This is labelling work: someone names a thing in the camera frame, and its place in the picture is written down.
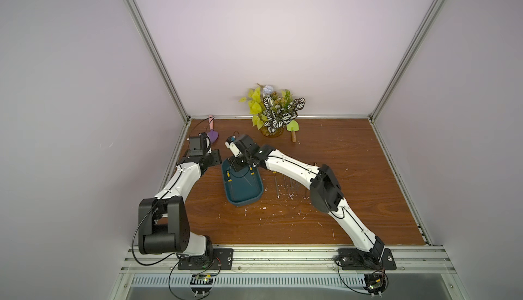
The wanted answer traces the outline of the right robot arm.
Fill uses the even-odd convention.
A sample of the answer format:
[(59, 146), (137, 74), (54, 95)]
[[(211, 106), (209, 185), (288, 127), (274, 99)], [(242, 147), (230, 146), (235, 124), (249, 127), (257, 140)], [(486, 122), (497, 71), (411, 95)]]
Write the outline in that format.
[(307, 188), (312, 206), (331, 216), (348, 234), (360, 264), (372, 270), (384, 266), (385, 243), (351, 209), (331, 167), (303, 163), (270, 145), (257, 145), (248, 135), (227, 138), (226, 147), (233, 154), (236, 170), (245, 166), (261, 167), (281, 173)]

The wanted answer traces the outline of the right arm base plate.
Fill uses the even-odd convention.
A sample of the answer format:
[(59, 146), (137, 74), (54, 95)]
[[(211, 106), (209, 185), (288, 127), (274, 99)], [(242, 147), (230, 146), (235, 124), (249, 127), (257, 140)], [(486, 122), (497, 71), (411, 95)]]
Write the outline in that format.
[(380, 256), (362, 252), (356, 248), (339, 248), (338, 254), (334, 256), (334, 262), (344, 271), (347, 270), (369, 270), (369, 271), (394, 271), (397, 265), (391, 249), (385, 248)]

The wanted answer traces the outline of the teal plastic storage box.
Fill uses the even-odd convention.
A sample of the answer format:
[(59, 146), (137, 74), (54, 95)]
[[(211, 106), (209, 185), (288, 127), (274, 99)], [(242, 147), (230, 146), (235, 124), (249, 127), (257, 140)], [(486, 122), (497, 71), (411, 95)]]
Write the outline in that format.
[[(244, 168), (241, 172), (236, 173), (230, 167), (228, 158), (221, 164), (223, 185), (225, 188), (226, 199), (236, 207), (247, 206), (259, 201), (264, 193), (264, 185), (257, 168), (254, 168), (256, 174), (250, 175), (250, 167)], [(233, 179), (233, 196), (230, 199), (227, 187), (227, 171)]]

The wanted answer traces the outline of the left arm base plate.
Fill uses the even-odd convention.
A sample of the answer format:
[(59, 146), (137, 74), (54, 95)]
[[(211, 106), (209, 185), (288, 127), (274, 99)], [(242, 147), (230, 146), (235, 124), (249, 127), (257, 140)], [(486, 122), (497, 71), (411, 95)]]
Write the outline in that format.
[(228, 271), (232, 269), (234, 250), (232, 248), (213, 248), (202, 256), (190, 256), (179, 261), (181, 271)]

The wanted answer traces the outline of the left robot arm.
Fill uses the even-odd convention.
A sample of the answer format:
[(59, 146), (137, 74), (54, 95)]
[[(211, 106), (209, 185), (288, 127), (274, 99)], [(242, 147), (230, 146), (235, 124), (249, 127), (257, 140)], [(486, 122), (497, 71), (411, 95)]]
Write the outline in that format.
[(211, 260), (210, 237), (191, 232), (185, 202), (208, 168), (221, 164), (219, 150), (211, 149), (206, 133), (189, 138), (189, 149), (174, 175), (154, 197), (138, 206), (139, 224), (133, 240), (142, 255), (174, 253), (185, 258)]

